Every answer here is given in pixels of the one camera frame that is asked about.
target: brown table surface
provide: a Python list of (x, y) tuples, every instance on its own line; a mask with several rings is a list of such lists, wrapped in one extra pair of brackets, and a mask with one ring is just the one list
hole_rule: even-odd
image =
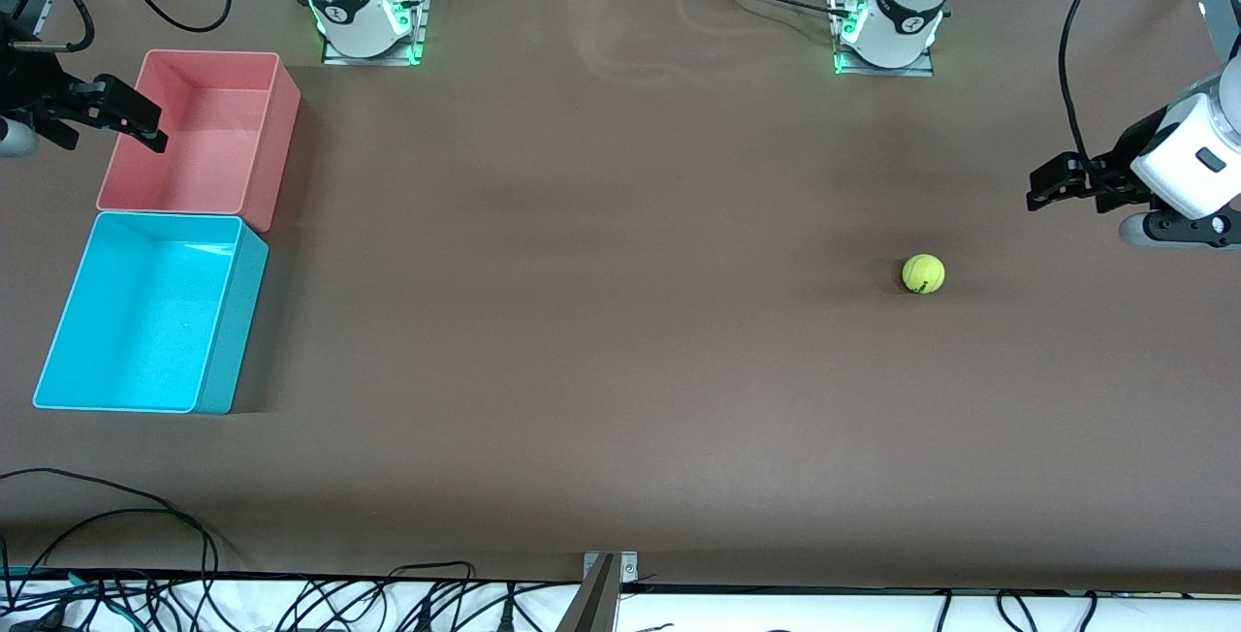
[[(1237, 257), (1025, 211), (1070, 147), (1069, 1), (952, 0), (936, 77), (890, 79), (757, 0), (436, 0), (417, 68), (316, 67), (294, 0), (205, 36), (88, 0), (69, 71), (278, 51), (303, 103), (231, 416), (31, 406), (114, 137), (0, 165), (0, 467), (165, 495), (235, 569), (625, 549), (655, 581), (1236, 589)], [(1215, 65), (1198, 4), (1088, 0), (1088, 144)], [(916, 252), (941, 293), (897, 289)], [(17, 558), (132, 503), (0, 493)], [(52, 564), (192, 569), (192, 540), (129, 521)]]

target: tennis ball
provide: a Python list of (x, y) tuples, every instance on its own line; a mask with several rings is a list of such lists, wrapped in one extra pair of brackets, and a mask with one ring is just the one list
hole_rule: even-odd
[(931, 255), (915, 255), (901, 268), (901, 281), (915, 293), (934, 293), (943, 286), (943, 261)]

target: metal bracket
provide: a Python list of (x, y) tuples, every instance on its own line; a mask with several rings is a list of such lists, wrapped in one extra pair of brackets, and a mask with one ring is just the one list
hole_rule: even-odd
[(387, 67), (402, 67), (422, 63), (422, 48), (427, 41), (427, 24), (431, 21), (432, 0), (410, 1), (418, 2), (407, 10), (407, 14), (411, 16), (410, 35), (397, 41), (391, 48), (386, 50), (386, 52), (371, 58), (355, 58), (338, 51), (331, 43), (328, 42), (326, 37), (324, 37), (323, 63), (371, 65)]
[[(588, 576), (591, 574), (591, 567), (599, 556), (608, 553), (586, 553), (586, 558), (582, 559), (582, 576)], [(616, 553), (620, 555), (620, 582), (633, 584), (638, 580), (638, 553)]]

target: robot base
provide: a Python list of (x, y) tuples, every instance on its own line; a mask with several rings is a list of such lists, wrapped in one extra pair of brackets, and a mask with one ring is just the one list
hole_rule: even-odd
[(427, 41), (427, 22), (431, 19), (431, 0), (410, 0), (419, 4), (411, 6), (410, 35), (397, 41), (391, 48), (369, 58), (355, 58), (338, 51), (326, 38), (323, 43), (324, 65), (372, 65), (403, 67), (422, 63), (422, 50)]
[[(858, 10), (858, 2), (859, 0), (828, 0), (828, 9), (846, 10), (850, 15), (854, 15)], [(845, 25), (851, 24), (853, 20), (853, 16), (831, 17), (831, 43), (835, 46), (835, 57), (833, 60), (836, 74), (879, 74), (886, 77), (932, 77), (934, 74), (930, 48), (922, 51), (918, 60), (905, 67), (879, 67), (864, 61), (858, 55), (858, 51), (841, 40)]]

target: metal mounting plate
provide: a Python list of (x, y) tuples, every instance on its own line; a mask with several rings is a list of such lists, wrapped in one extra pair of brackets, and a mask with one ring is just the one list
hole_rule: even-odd
[[(586, 553), (586, 558), (582, 561), (582, 577), (585, 579), (587, 574), (591, 572), (591, 566), (594, 565), (594, 560), (599, 559), (599, 555), (607, 553)], [(638, 580), (638, 553), (618, 553), (620, 555), (620, 582), (633, 584)]]

